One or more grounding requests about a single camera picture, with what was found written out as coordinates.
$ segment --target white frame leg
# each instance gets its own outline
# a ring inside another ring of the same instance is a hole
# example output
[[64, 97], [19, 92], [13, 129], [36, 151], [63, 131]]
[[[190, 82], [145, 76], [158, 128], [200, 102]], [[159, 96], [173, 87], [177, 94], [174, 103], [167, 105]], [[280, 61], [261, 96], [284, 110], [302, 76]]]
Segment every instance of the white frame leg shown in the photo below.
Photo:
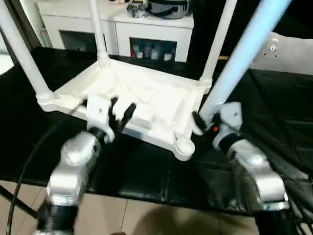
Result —
[[218, 107], [226, 102], [235, 89], [290, 2], [291, 0], [262, 0], [260, 2], [223, 72], [200, 110], [200, 116], [207, 124], [211, 122]]
[[94, 28], [94, 36], [97, 44], [97, 56], [98, 62], [101, 68], [104, 68], [108, 65], [109, 56], [106, 50], [105, 42], [103, 39], [103, 32], [101, 29], [101, 21], [99, 16], [97, 0], [89, 0], [90, 9], [91, 9], [91, 18]]
[[38, 103], [44, 104], [50, 102], [54, 98], [53, 92], [48, 88], [44, 78], [37, 68], [4, 0], [0, 0], [0, 26], [21, 67], [28, 77], [29, 82], [36, 92]]
[[223, 13], [219, 22], [219, 26], [216, 30], [212, 48], [207, 58], [203, 74], [200, 78], [200, 83], [207, 87], [206, 93], [212, 85], [212, 76], [219, 60], [219, 56], [225, 41], [225, 37], [228, 32], [228, 28], [235, 11], [237, 0], [227, 0], [223, 9]]

